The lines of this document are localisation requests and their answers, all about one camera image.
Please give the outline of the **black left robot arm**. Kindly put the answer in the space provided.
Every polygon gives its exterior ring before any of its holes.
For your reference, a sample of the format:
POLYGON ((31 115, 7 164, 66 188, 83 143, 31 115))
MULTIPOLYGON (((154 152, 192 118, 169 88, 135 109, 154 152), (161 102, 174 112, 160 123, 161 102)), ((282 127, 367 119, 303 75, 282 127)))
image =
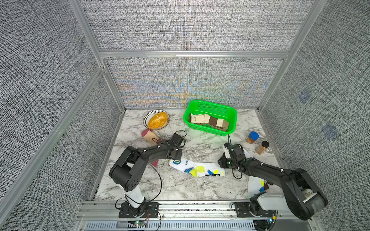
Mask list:
POLYGON ((185 144, 184 137, 174 133, 170 139, 158 141, 156 145, 148 148, 137 149, 129 146, 115 162, 109 176, 126 192, 126 204, 129 205, 129 211, 135 217, 144 215, 147 204, 146 198, 139 189, 146 167, 160 159, 180 160, 185 144))

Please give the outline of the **aluminium front rail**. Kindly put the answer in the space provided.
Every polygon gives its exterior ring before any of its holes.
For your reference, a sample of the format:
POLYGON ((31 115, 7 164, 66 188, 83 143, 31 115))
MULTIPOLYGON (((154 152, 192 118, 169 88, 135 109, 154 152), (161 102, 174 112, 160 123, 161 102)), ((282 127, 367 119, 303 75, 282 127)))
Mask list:
MULTIPOLYGON (((151 221, 167 220, 242 220, 237 217, 236 203, 247 204, 248 200, 157 200, 158 217, 151 221)), ((119 218, 119 201, 85 201, 82 203, 75 228, 88 221, 115 221, 119 218)))

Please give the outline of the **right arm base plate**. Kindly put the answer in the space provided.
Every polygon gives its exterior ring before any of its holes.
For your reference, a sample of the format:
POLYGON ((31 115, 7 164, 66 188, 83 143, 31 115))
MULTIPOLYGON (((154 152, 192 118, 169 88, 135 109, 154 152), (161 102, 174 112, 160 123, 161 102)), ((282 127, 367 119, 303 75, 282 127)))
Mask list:
POLYGON ((272 218, 275 210, 263 210, 255 202, 235 202, 230 208, 236 212, 238 218, 272 218))

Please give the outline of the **pink tan striped sock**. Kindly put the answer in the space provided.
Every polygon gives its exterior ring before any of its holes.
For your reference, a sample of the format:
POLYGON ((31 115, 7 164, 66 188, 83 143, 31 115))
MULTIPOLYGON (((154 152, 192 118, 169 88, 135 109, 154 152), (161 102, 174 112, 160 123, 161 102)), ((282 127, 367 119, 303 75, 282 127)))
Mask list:
POLYGON ((153 130, 146 129, 141 132, 142 137, 151 144, 151 146, 159 146, 161 138, 159 138, 153 130))

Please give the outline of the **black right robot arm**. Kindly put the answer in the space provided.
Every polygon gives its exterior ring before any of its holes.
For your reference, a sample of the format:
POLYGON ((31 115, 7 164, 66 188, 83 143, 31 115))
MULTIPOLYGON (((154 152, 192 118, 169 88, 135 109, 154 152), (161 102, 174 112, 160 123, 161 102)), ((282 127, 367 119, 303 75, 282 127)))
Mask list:
POLYGON ((308 220, 328 205, 327 197, 304 169, 284 169, 263 163, 248 157, 239 144, 225 143, 218 164, 282 189, 281 194, 259 192, 252 196, 247 211, 254 217, 269 211, 290 211, 297 218, 308 220))

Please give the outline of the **green plastic basket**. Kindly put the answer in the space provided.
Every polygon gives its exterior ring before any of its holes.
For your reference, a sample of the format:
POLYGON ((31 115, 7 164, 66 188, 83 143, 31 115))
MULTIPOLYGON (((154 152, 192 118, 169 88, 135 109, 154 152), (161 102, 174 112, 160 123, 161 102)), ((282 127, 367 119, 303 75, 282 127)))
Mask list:
POLYGON ((236 130, 237 115, 236 109, 230 106, 193 100, 183 120, 191 129, 227 136, 236 130))

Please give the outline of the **cream brown block sock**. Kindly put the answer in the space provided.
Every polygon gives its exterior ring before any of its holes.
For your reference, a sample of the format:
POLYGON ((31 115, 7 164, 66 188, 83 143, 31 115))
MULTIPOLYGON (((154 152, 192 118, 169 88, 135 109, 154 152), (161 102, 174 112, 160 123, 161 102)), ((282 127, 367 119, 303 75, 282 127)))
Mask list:
POLYGON ((211 126, 212 128, 221 130, 221 131, 227 131, 229 127, 229 122, 227 122, 224 119, 221 118, 215 118, 209 114, 199 114, 199 115, 194 115, 190 114, 189 115, 189 122, 193 124, 198 124, 202 126, 211 126))

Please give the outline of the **jar with black lid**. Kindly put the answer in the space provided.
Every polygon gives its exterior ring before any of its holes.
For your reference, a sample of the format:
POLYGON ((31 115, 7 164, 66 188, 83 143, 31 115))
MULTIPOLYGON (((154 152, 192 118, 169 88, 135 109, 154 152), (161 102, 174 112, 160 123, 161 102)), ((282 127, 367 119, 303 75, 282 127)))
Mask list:
POLYGON ((255 151, 257 154, 261 155, 269 146, 270 143, 268 141, 262 141, 255 151))

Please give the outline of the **white sock yellow dots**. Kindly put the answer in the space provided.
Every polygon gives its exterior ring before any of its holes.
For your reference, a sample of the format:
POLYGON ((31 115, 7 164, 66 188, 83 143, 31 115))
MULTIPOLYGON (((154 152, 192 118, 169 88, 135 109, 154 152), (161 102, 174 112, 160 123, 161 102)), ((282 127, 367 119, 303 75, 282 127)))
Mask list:
POLYGON ((250 176, 248 180, 248 197, 253 197, 260 192, 264 192, 268 189, 268 184, 261 178, 250 176))
POLYGON ((193 177, 224 177, 225 169, 216 163, 193 162, 186 158, 170 160, 169 165, 193 177))

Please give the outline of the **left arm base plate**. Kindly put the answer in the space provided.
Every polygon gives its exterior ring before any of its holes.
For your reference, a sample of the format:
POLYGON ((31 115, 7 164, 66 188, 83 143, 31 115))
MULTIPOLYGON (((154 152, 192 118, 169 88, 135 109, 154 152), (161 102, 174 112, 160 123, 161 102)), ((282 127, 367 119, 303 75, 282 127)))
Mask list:
POLYGON ((138 208, 134 208, 127 202, 121 204, 119 218, 157 218, 159 203, 146 203, 138 208))

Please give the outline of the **patterned bowl with orange food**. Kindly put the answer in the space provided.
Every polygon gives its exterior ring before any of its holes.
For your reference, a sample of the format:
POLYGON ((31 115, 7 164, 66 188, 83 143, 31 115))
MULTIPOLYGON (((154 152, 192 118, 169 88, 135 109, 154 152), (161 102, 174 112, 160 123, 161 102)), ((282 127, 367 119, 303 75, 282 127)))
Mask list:
POLYGON ((150 130, 161 130, 170 122, 170 116, 163 110, 152 110, 147 112, 143 118, 143 124, 150 130))

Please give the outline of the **jar with blue lid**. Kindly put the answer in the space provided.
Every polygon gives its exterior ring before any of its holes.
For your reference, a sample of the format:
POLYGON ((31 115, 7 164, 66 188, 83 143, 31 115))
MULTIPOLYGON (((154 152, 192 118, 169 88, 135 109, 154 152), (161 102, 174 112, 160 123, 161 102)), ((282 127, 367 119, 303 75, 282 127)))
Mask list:
POLYGON ((249 133, 246 142, 249 144, 255 143, 259 139, 259 134, 255 131, 249 133))

